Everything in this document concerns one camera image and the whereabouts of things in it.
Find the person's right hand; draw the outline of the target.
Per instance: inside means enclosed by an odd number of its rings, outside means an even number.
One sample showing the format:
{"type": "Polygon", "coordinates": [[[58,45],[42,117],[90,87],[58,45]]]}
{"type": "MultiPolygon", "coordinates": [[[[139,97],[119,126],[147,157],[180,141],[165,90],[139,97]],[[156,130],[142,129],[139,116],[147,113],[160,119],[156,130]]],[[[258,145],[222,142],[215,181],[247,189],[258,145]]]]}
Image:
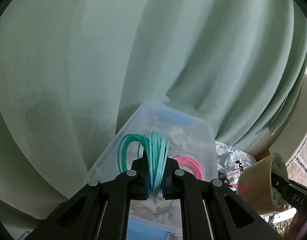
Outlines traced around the person's right hand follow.
{"type": "Polygon", "coordinates": [[[294,215],[292,222],[288,227],[287,232],[284,234],[284,239],[285,240],[294,239],[298,234],[298,232],[303,227],[306,220],[307,220],[307,213],[302,213],[301,211],[298,210],[297,213],[294,215]]]}

